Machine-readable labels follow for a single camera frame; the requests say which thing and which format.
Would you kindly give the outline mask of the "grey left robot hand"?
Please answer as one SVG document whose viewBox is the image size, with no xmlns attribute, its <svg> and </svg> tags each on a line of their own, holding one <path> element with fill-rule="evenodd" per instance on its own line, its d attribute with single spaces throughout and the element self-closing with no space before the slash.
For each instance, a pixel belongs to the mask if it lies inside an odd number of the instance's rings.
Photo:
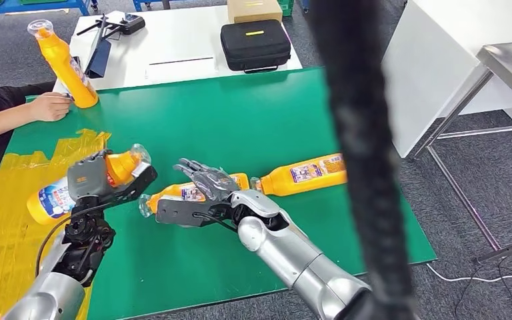
<svg viewBox="0 0 512 320">
<path fill-rule="evenodd" d="M 112 150 L 103 149 L 76 161 L 67 170 L 69 196 L 77 201 L 86 196 L 105 196 L 113 191 L 107 179 L 107 156 Z"/>
</svg>

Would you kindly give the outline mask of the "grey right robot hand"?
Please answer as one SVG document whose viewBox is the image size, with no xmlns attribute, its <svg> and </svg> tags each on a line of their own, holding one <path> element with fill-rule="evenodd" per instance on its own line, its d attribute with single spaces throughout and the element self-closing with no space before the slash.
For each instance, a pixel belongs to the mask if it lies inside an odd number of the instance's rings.
<svg viewBox="0 0 512 320">
<path fill-rule="evenodd" d="M 233 192 L 241 190 L 232 176 L 222 168 L 210 167 L 186 158 L 180 158 L 173 168 L 190 178 L 210 201 L 228 200 Z"/>
</svg>

